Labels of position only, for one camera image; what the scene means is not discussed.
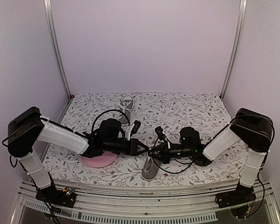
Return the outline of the grey sneaker with red sole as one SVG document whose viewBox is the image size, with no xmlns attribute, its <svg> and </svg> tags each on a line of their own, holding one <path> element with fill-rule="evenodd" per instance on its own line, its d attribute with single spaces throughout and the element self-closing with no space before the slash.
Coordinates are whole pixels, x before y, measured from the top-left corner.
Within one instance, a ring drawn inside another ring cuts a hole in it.
<svg viewBox="0 0 280 224">
<path fill-rule="evenodd" d="M 123 125 L 128 124 L 128 121 L 130 121 L 131 119 L 133 106 L 134 106 L 134 101 L 132 96 L 125 96 L 120 100 L 119 110 L 125 114 L 125 115 L 123 115 L 122 113 L 119 114 L 119 121 L 121 124 Z"/>
</svg>

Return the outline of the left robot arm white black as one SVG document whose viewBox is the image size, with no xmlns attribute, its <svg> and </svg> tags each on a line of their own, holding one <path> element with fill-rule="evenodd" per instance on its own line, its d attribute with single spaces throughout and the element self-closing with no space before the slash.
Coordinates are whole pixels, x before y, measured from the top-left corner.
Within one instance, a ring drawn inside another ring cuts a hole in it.
<svg viewBox="0 0 280 224">
<path fill-rule="evenodd" d="M 37 200 L 47 206 L 73 208 L 77 197 L 75 190 L 56 188 L 51 174 L 34 151 L 35 146 L 55 145 L 84 158 L 97 158 L 104 152 L 137 156 L 149 150 L 139 139 L 131 137 L 140 125 L 136 120 L 124 131 L 120 121 L 109 118 L 102 121 L 99 128 L 92 128 L 90 133 L 79 133 L 43 116 L 39 108 L 32 106 L 8 124 L 2 145 L 30 176 Z"/>
</svg>

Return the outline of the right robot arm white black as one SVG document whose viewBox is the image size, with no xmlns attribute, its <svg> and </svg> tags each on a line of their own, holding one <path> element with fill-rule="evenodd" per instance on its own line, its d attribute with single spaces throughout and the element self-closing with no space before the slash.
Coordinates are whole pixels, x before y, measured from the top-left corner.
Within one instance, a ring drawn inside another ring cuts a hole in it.
<svg viewBox="0 0 280 224">
<path fill-rule="evenodd" d="M 241 108 L 235 117 L 211 140 L 203 144 L 200 134 L 188 126 L 180 130 L 179 143 L 168 140 L 161 127 L 155 129 L 161 144 L 148 151 L 153 163 L 168 164 L 172 159 L 188 157 L 192 164 L 206 167 L 225 151 L 237 144 L 245 147 L 246 157 L 240 179 L 234 190 L 218 193 L 215 202 L 219 208 L 254 202 L 253 185 L 265 164 L 267 154 L 275 137 L 273 121 L 262 114 Z"/>
</svg>

